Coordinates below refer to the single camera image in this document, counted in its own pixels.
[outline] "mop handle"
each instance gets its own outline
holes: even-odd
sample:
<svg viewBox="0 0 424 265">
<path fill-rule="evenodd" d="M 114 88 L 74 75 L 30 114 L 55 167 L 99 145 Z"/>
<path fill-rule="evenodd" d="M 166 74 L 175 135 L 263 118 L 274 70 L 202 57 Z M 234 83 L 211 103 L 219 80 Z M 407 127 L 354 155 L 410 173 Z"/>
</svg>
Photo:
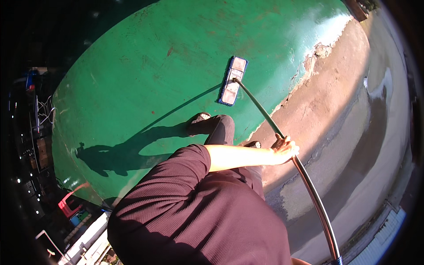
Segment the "mop handle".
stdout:
<svg viewBox="0 0 424 265">
<path fill-rule="evenodd" d="M 253 101 L 253 103 L 262 113 L 264 118 L 268 121 L 269 125 L 271 125 L 274 132 L 278 133 L 282 138 L 284 138 L 284 135 L 281 132 L 281 130 L 278 128 L 275 122 L 271 119 L 271 117 L 266 112 L 266 110 L 261 106 L 259 101 L 256 100 L 256 98 L 252 95 L 252 93 L 250 93 L 250 91 L 243 85 L 243 83 L 238 78 L 234 78 L 233 82 L 237 82 L 243 88 L 246 94 L 250 97 L 250 99 Z M 327 212 L 325 211 L 324 205 L 322 204 L 322 201 L 318 195 L 318 192 L 316 191 L 314 184 L 311 181 L 311 178 L 309 177 L 308 173 L 305 170 L 305 167 L 303 166 L 302 162 L 297 157 L 297 155 L 293 157 L 293 163 L 296 169 L 298 170 L 300 176 L 302 176 L 303 183 L 305 184 L 306 189 L 308 190 L 308 193 L 311 196 L 312 202 L 314 203 L 315 209 L 318 212 L 318 216 L 321 221 L 322 228 L 324 229 L 325 237 L 327 239 L 328 247 L 330 248 L 331 259 L 333 259 L 332 264 L 341 265 L 342 259 L 340 256 L 339 248 L 337 247 L 336 237 L 334 236 L 330 219 L 328 218 Z"/>
</svg>

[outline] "forearm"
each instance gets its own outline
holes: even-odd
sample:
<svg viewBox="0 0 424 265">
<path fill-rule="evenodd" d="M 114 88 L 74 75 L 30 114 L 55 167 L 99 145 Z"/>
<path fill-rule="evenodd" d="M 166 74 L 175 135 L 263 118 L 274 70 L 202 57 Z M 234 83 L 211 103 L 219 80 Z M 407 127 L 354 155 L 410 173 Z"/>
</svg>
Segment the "forearm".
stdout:
<svg viewBox="0 0 424 265">
<path fill-rule="evenodd" d="M 271 148 L 250 148 L 232 145 L 205 145 L 211 158 L 210 172 L 236 167 L 276 165 L 278 160 Z"/>
</svg>

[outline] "mop head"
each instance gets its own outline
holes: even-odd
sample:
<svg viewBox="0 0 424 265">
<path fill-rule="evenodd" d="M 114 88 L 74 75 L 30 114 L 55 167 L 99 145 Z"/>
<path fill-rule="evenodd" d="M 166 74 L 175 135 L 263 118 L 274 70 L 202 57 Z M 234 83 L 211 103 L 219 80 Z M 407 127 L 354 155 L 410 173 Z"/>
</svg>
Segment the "mop head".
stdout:
<svg viewBox="0 0 424 265">
<path fill-rule="evenodd" d="M 218 103 L 227 106 L 234 105 L 240 85 L 232 80 L 235 77 L 240 81 L 243 79 L 248 63 L 249 62 L 247 60 L 237 56 L 233 56 L 231 58 L 230 66 L 228 67 L 227 76 L 224 79 L 224 85 L 222 86 Z"/>
</svg>

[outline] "green painted floor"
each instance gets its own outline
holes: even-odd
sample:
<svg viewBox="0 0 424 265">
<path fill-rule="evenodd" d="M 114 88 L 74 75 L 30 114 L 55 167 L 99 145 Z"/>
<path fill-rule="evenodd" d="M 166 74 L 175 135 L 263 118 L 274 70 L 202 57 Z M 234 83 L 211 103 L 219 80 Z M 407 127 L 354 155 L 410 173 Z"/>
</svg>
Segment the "green painted floor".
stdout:
<svg viewBox="0 0 424 265">
<path fill-rule="evenodd" d="M 307 51 L 347 17 L 339 0 L 161 0 L 139 10 L 97 39 L 54 94 L 57 178 L 70 190 L 88 182 L 76 195 L 110 204 L 177 148 L 203 143 L 182 124 L 202 111 L 231 115 L 235 144 L 246 140 L 264 118 L 242 91 L 233 107 L 216 103 L 229 58 L 249 60 L 243 82 L 271 113 Z"/>
</svg>

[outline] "mop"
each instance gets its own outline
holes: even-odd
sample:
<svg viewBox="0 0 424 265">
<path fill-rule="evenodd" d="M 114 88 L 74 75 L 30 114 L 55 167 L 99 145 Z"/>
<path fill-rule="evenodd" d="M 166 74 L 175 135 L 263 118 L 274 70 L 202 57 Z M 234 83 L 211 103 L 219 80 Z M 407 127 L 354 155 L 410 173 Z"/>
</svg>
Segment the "mop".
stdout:
<svg viewBox="0 0 424 265">
<path fill-rule="evenodd" d="M 243 58 L 236 57 L 236 56 L 233 56 L 231 58 L 231 62 L 229 64 L 226 78 L 224 79 L 223 87 L 222 87 L 218 102 L 228 106 L 233 106 L 236 101 L 238 90 L 241 86 L 243 90 L 246 92 L 246 94 L 253 101 L 253 103 L 256 105 L 258 110 L 262 113 L 264 118 L 271 125 L 274 132 L 278 133 L 284 139 L 284 135 L 281 132 L 281 130 L 278 128 L 276 123 L 271 119 L 271 117 L 266 112 L 266 110 L 262 107 L 259 101 L 252 95 L 252 93 L 250 93 L 250 91 L 241 82 L 244 76 L 244 73 L 246 71 L 247 64 L 248 64 L 248 61 Z M 298 170 L 300 176 L 302 177 L 303 183 L 305 184 L 306 189 L 308 190 L 308 193 L 315 206 L 315 209 L 317 210 L 318 216 L 321 221 L 321 225 L 324 229 L 324 234 L 327 239 L 328 246 L 330 248 L 330 254 L 332 259 L 331 264 L 342 265 L 342 257 L 340 255 L 339 248 L 337 246 L 336 237 L 334 236 L 330 219 L 328 218 L 327 212 L 324 208 L 324 205 L 322 204 L 321 198 L 319 197 L 314 187 L 314 184 L 312 183 L 311 178 L 309 177 L 308 173 L 305 170 L 305 167 L 303 166 L 302 162 L 297 157 L 297 155 L 293 157 L 293 163 L 296 169 Z"/>
</svg>

